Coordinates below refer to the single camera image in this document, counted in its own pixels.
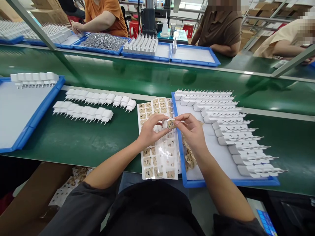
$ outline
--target metal component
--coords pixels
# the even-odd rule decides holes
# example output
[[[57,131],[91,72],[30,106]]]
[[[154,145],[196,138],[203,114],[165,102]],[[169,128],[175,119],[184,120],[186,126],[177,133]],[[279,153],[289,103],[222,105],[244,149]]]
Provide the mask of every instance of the metal component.
[[[315,54],[315,44],[307,48],[304,52],[301,52],[299,55],[294,57],[291,61],[288,61],[285,65],[281,66],[279,69],[275,70],[271,74],[271,76],[278,78],[279,76],[291,70],[294,66],[303,62],[305,59],[312,57],[314,54]]]
[[[119,51],[128,40],[112,36],[107,33],[92,33],[80,45],[89,48],[98,48],[111,51]]]
[[[9,5],[19,14],[19,16],[29,25],[29,27],[38,35],[38,37],[47,45],[50,50],[56,51],[57,47],[44,33],[40,26],[33,20],[30,14],[18,0],[7,0]]]
[[[284,6],[284,4],[287,2],[287,0],[284,0],[281,5],[275,10],[275,12],[270,16],[270,18],[274,18],[275,15],[281,10],[281,8]]]

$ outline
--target worker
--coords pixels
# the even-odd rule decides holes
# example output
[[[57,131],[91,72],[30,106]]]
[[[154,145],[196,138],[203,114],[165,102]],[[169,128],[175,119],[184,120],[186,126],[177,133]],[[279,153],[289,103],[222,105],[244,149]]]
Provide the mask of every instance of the worker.
[[[213,6],[207,6],[191,45],[196,45],[199,40],[198,46],[210,47],[215,52],[235,57],[241,45],[242,12],[213,9]],[[216,9],[223,10],[224,7],[217,6]]]
[[[58,0],[58,2],[66,15],[85,19],[85,11],[81,10],[73,0]]]
[[[305,51],[305,48],[301,46],[304,43],[312,43],[310,40],[307,41],[307,39],[312,39],[314,36],[315,20],[294,20],[267,38],[255,51],[254,56],[291,59]],[[309,64],[314,61],[315,55],[306,62]]]
[[[131,185],[115,199],[114,183],[128,164],[171,131],[153,130],[163,119],[168,117],[153,114],[132,144],[96,167],[72,190],[40,235],[205,235],[185,194],[162,180]],[[183,114],[176,117],[175,125],[185,136],[220,214],[214,215],[215,235],[267,235],[245,197],[208,151],[200,122],[192,114]],[[109,219],[100,232],[110,207]]]
[[[127,27],[118,0],[85,0],[86,24],[72,23],[72,30],[80,32],[103,32],[128,37]]]

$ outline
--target black shirt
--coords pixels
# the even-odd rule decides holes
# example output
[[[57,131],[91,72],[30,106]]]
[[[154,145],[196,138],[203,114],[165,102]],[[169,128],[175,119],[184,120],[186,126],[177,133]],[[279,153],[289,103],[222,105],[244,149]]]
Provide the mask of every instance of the black shirt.
[[[100,232],[100,224],[112,202],[110,217]],[[266,235],[257,219],[243,223],[216,214],[214,232],[216,235]],[[161,181],[147,181],[124,189],[116,200],[113,187],[99,190],[82,182],[40,235],[205,234],[182,192]]]
[[[68,12],[76,12],[77,8],[73,3],[73,0],[58,0],[61,6],[61,9]]]

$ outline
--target plastic tray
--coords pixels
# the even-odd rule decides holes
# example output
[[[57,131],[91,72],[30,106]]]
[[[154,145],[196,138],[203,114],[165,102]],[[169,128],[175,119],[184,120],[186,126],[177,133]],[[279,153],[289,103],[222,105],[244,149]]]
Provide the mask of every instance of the plastic tray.
[[[68,40],[66,40],[64,43],[62,43],[62,44],[57,44],[57,43],[55,43],[55,45],[56,45],[56,47],[58,47],[58,48],[62,48],[62,49],[73,49],[73,44],[75,44],[76,42],[78,42],[79,40],[81,40],[81,39],[83,39],[85,36],[83,36],[82,38],[80,38],[80,39],[76,39],[76,40],[74,40],[74,42],[71,42],[71,37],[72,36],[70,36],[70,37],[68,37]],[[47,45],[43,42],[43,41],[41,41],[40,39],[34,39],[34,40],[31,40],[31,39],[24,39],[24,42],[25,43],[28,43],[28,44],[30,44],[30,45],[33,45],[33,46],[41,46],[41,47],[47,47]]]
[[[3,86],[4,83],[8,83],[8,82],[11,83],[11,79],[10,78],[0,78],[0,86]],[[12,140],[11,143],[14,142],[14,144],[10,145],[10,147],[9,146],[5,147],[5,144],[3,144],[2,147],[0,148],[0,153],[12,152],[12,151],[15,151],[17,149],[22,149],[24,147],[24,145],[28,141],[29,137],[31,136],[31,134],[33,133],[35,128],[37,127],[39,121],[41,120],[41,118],[43,117],[45,112],[47,111],[47,109],[50,106],[50,104],[52,103],[52,101],[55,99],[56,95],[58,94],[58,92],[60,91],[60,89],[62,88],[64,83],[65,83],[64,76],[59,76],[59,81],[57,82],[57,84],[54,87],[47,87],[47,88],[45,88],[46,90],[48,90],[50,88],[50,91],[47,91],[47,95],[46,96],[44,95],[44,93],[46,93],[46,91],[41,92],[41,96],[44,97],[44,98],[43,98],[42,102],[38,106],[37,105],[33,105],[33,107],[32,106],[29,106],[29,107],[25,106],[26,110],[28,110],[28,112],[30,113],[30,116],[31,116],[31,118],[29,120],[25,120],[25,119],[23,120],[23,118],[27,117],[27,115],[23,116],[24,115],[23,114],[24,111],[20,111],[20,113],[19,112],[16,113],[17,116],[21,117],[18,121],[21,121],[21,123],[24,123],[24,124],[26,123],[26,126],[25,126],[25,128],[23,128],[24,125],[23,124],[21,125],[23,130],[20,133],[20,135],[18,135],[20,128],[17,128],[17,130],[18,130],[17,135],[14,135],[14,137],[11,138],[11,140]],[[18,90],[15,87],[14,83],[12,83],[12,84],[14,86],[14,89],[17,92],[19,92],[20,89]],[[14,90],[12,89],[12,86],[8,85],[8,87],[10,87],[10,90],[9,90],[10,93],[14,93]],[[34,93],[34,91],[36,89],[41,89],[41,88],[24,88],[23,89],[25,91],[29,90],[30,93],[33,94],[33,96],[25,96],[25,99],[23,99],[24,100],[24,104],[27,104],[27,105],[33,104],[32,98],[37,97],[37,94]],[[6,135],[7,138],[10,135],[8,132],[6,132],[6,133],[1,132],[1,130],[0,130],[0,133],[2,133],[2,135]]]
[[[221,64],[211,48],[183,44],[177,44],[176,53],[172,53],[171,61],[210,67]]]
[[[90,51],[90,52],[97,52],[97,53],[104,53],[104,54],[112,54],[112,55],[119,55],[123,49],[123,45],[121,46],[121,48],[119,49],[119,51],[112,51],[112,50],[105,50],[105,49],[97,49],[97,48],[90,48],[90,47],[84,47],[84,46],[80,46],[80,44],[82,42],[84,42],[88,37],[85,36],[82,39],[78,40],[77,42],[75,42],[74,44],[72,44],[71,46],[73,46],[74,49],[76,50],[81,50],[81,51]],[[131,40],[131,38],[125,38],[125,37],[119,37],[119,38],[124,38],[124,39],[128,39],[128,42]]]
[[[23,39],[24,39],[23,36],[19,36],[15,39],[12,39],[12,40],[0,39],[0,44],[10,44],[10,45],[18,44],[18,43],[22,42]]]
[[[181,115],[181,113],[178,113],[178,108],[176,105],[176,101],[175,97],[174,97],[174,92],[172,92],[172,101],[173,101],[173,106],[174,106],[174,114],[175,116]],[[199,118],[196,113],[200,113],[200,112],[196,112],[194,111],[193,107],[187,107],[187,113],[192,113],[196,116],[197,119],[201,119]],[[231,154],[228,151],[228,148],[226,146],[221,146],[219,145],[219,143],[217,143],[217,138],[214,134],[210,134],[207,133],[206,131],[206,127],[204,126],[204,132],[205,132],[205,138],[206,138],[206,143],[207,146],[208,144],[208,140],[210,139],[215,139],[216,143],[212,142],[209,146],[213,147],[213,153],[212,155],[214,156],[214,158],[216,158],[217,156],[220,156],[221,160],[218,160],[216,158],[216,160],[218,161],[219,165],[221,166],[221,168],[223,170],[225,170],[225,173],[229,176],[233,175],[233,176],[238,176],[237,179],[233,179],[231,178],[231,180],[233,181],[233,183],[235,183],[235,185],[237,186],[279,186],[280,182],[278,181],[277,177],[271,177],[269,176],[268,178],[259,178],[259,179],[255,179],[255,178],[251,178],[251,177],[245,177],[245,176],[241,176],[236,168],[236,164],[234,163]],[[179,143],[179,154],[180,154],[180,162],[181,162],[181,169],[182,169],[182,178],[183,178],[183,184],[186,188],[196,188],[196,187],[205,187],[206,183],[203,179],[199,179],[199,180],[188,180],[187,179],[187,173],[186,173],[186,167],[185,167],[185,155],[184,155],[184,145],[182,142],[182,137],[181,137],[181,131],[179,129],[177,129],[177,134],[178,134],[178,143]]]
[[[165,45],[168,46],[168,56],[164,57],[163,54],[165,54],[165,52],[163,52],[160,48],[159,45]],[[171,59],[171,44],[170,43],[163,43],[163,42],[159,42],[158,46],[157,46],[157,51],[155,53],[155,56],[151,56],[151,55],[145,55],[145,54],[138,54],[138,53],[128,53],[128,52],[121,52],[121,54],[124,57],[132,57],[132,58],[141,58],[141,59],[149,59],[149,60],[155,60],[155,61],[170,61]]]

